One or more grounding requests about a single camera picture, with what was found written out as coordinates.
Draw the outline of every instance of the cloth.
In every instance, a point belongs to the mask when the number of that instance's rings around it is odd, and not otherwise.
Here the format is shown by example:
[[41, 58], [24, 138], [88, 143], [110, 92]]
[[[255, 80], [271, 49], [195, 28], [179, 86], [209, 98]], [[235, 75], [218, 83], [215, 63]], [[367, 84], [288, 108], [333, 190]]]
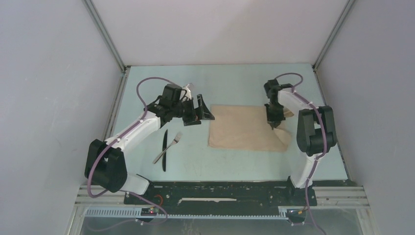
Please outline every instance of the cloth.
[[291, 142], [285, 121], [274, 130], [267, 123], [265, 106], [212, 105], [211, 111], [210, 147], [285, 152]]

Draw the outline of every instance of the black knife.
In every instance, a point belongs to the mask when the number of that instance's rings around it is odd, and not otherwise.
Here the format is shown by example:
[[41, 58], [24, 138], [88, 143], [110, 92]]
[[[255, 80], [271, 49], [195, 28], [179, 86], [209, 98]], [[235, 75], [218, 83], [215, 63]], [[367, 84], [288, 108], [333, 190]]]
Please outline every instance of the black knife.
[[[166, 130], [166, 132], [164, 133], [164, 139], [163, 139], [163, 149], [162, 149], [162, 151], [164, 151], [164, 150], [166, 149], [166, 147], [167, 147], [167, 131], [168, 131], [168, 130]], [[164, 171], [164, 172], [166, 172], [166, 153], [167, 153], [167, 152], [165, 152], [165, 153], [163, 154], [163, 159], [162, 159], [162, 161], [161, 161], [161, 165], [162, 165], [162, 167], [163, 167], [163, 171]]]

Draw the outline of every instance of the silver fork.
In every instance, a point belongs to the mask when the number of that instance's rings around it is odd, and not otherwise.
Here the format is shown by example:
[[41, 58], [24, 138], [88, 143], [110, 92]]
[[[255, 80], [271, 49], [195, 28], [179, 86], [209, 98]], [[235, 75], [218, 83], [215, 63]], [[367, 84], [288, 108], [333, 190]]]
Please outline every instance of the silver fork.
[[177, 144], [178, 142], [179, 142], [179, 140], [180, 140], [180, 138], [182, 137], [182, 133], [181, 132], [179, 132], [179, 133], [177, 133], [177, 135], [175, 136], [175, 138], [174, 138], [174, 140], [167, 146], [167, 148], [163, 151], [163, 152], [161, 152], [161, 154], [159, 154], [155, 159], [154, 159], [154, 161], [153, 161], [153, 164], [156, 164], [157, 163], [157, 161], [163, 156], [163, 154], [171, 147], [171, 146], [173, 146], [173, 145], [175, 145], [175, 144]]

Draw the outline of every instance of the white robotic arm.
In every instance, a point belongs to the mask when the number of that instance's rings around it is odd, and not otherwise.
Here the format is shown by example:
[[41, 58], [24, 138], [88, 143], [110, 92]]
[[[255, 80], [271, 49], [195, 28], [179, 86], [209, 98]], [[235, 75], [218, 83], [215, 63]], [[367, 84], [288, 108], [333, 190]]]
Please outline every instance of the white robotic arm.
[[127, 172], [125, 156], [151, 133], [157, 131], [172, 118], [182, 118], [184, 126], [201, 124], [202, 120], [214, 120], [201, 94], [197, 95], [199, 107], [195, 108], [191, 95], [192, 85], [179, 87], [168, 84], [156, 101], [149, 104], [147, 111], [120, 133], [105, 141], [94, 140], [88, 151], [85, 176], [88, 178], [99, 154], [105, 149], [103, 158], [96, 165], [92, 182], [111, 192], [119, 190], [142, 195], [150, 182], [144, 177]]
[[[301, 110], [309, 109], [313, 110], [308, 104], [305, 104], [302, 100], [296, 97], [290, 88], [285, 88], [278, 92], [278, 102], [288, 108], [295, 116], [298, 117]], [[296, 167], [291, 172], [291, 182], [295, 188], [305, 188], [305, 182], [307, 177], [309, 176], [314, 161], [320, 155], [313, 154], [312, 156], [307, 156], [306, 153], [302, 152], [300, 156], [300, 160], [297, 161]], [[313, 184], [313, 179], [311, 178], [309, 181], [309, 185]]]
[[320, 163], [323, 153], [323, 133], [321, 128], [315, 128], [315, 123], [324, 125], [326, 136], [327, 152], [337, 143], [336, 131], [334, 128], [333, 110], [329, 106], [319, 107], [317, 110], [322, 116], [319, 123], [317, 114], [309, 103], [301, 100], [299, 95], [294, 94], [291, 84], [278, 84], [274, 80], [269, 80], [265, 85], [265, 92], [270, 99], [269, 104], [265, 104], [267, 109], [267, 119], [271, 127], [277, 127], [281, 121], [285, 120], [283, 108], [288, 108], [299, 119], [297, 126], [297, 144], [301, 150], [300, 160], [291, 172], [289, 178], [293, 188], [305, 188], [307, 178], [308, 185], [312, 185], [312, 172]]

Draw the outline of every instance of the light blue table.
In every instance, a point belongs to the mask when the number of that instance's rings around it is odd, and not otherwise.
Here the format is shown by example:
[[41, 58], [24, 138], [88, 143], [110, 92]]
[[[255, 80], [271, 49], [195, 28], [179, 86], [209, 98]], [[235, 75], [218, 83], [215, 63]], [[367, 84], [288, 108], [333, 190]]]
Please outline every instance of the light blue table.
[[[202, 94], [208, 107], [212, 104], [256, 105], [268, 102], [264, 83], [285, 72], [297, 72], [304, 76], [298, 92], [323, 105], [317, 81], [309, 64], [274, 65], [201, 65], [201, 66], [145, 66], [131, 67], [121, 101], [115, 133], [124, 129], [142, 113], [143, 105], [136, 95], [137, 83], [147, 77], [159, 76], [183, 86], [193, 83], [194, 94]], [[295, 84], [296, 76], [282, 77], [281, 83]], [[144, 82], [140, 94], [146, 102], [152, 102], [163, 91], [163, 81]], [[167, 171], [163, 172], [161, 161], [152, 164], [161, 152], [164, 131], [168, 128], [168, 142], [177, 132], [183, 137], [167, 152]], [[161, 130], [151, 134], [136, 149], [126, 156], [128, 171], [138, 173], [152, 181], [265, 181], [286, 180], [299, 159], [295, 134], [297, 119], [287, 119], [287, 129], [293, 134], [292, 143], [285, 153], [224, 150], [208, 146], [209, 122], [184, 127], [181, 119], [175, 118]], [[320, 163], [315, 180], [347, 179], [340, 152], [337, 147]]]

